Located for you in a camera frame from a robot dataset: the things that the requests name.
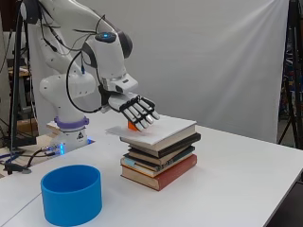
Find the red book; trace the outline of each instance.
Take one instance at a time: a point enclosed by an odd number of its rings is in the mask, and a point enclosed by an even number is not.
[[[161,191],[178,177],[183,175],[197,164],[197,155],[192,154],[181,163],[169,168],[158,176],[151,178],[135,170],[122,166],[122,177],[141,183],[154,190]]]

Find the robot finger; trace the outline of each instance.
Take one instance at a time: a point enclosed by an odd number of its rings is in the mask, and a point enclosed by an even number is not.
[[[151,115],[153,116],[154,119],[159,120],[160,119],[160,115],[157,112],[152,112]]]
[[[150,123],[152,124],[153,123],[153,120],[152,120],[152,117],[148,114],[145,119]]]
[[[130,121],[132,122],[136,121],[135,116],[128,109],[125,109],[123,113],[125,114],[126,118],[128,118]]]
[[[140,104],[144,109],[146,109],[147,111],[152,111],[152,110],[153,110],[153,108],[152,108],[149,104],[147,104],[145,101],[143,101],[142,99],[139,100],[139,104]]]
[[[139,122],[136,123],[135,126],[138,128],[139,131],[143,131],[144,130],[143,126]]]
[[[142,114],[142,115],[146,115],[147,112],[137,103],[134,104],[134,107]]]
[[[133,106],[130,106],[130,107],[129,107],[129,110],[132,112],[132,114],[133,114],[136,118],[140,118],[140,117],[141,117],[141,114],[140,114]]]
[[[146,122],[145,119],[141,120],[141,125],[143,125],[143,127],[146,129],[149,127],[149,124]]]

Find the white backdrop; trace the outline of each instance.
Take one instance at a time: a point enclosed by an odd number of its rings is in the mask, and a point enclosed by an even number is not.
[[[127,70],[159,113],[276,141],[287,0],[80,2],[131,36]]]

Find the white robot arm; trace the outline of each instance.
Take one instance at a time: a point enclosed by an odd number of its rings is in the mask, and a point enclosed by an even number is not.
[[[97,70],[104,112],[112,109],[123,113],[140,131],[154,119],[159,119],[152,101],[131,93],[137,81],[127,73],[124,59],[132,52],[132,41],[105,16],[75,0],[23,0],[21,14],[29,24],[37,27],[38,45],[45,62],[56,71],[55,75],[42,80],[40,91],[57,109],[56,120],[62,131],[60,140],[64,144],[77,142],[69,150],[85,144],[84,128],[88,123],[73,99],[87,96],[96,88],[94,77],[85,71],[85,64]],[[78,50],[78,56],[84,62],[81,66],[69,55],[75,50],[65,45],[60,28],[88,33],[90,39],[86,39]]]

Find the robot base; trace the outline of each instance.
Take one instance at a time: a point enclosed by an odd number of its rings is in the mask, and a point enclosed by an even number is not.
[[[73,130],[61,129],[61,132],[56,136],[51,144],[61,145],[61,154],[65,154],[71,150],[88,145],[85,128],[81,127]]]

